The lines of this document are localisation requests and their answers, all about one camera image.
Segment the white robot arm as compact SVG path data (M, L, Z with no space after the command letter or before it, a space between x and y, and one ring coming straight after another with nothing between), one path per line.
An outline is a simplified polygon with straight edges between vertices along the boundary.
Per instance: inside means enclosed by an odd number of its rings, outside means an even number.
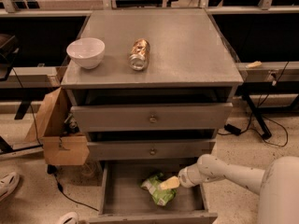
M299 224L298 157L278 158L262 170L205 154L162 182L159 189L192 188L223 179L259 196L257 224Z

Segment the white gripper wrist block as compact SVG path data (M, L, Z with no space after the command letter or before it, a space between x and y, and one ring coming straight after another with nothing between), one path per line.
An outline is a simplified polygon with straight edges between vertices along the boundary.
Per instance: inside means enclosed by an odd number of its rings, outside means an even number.
M184 188L192 188L203 182L203 178L196 164L187 166L178 172L177 176L172 176L163 181L158 188L160 190L176 189L179 185Z

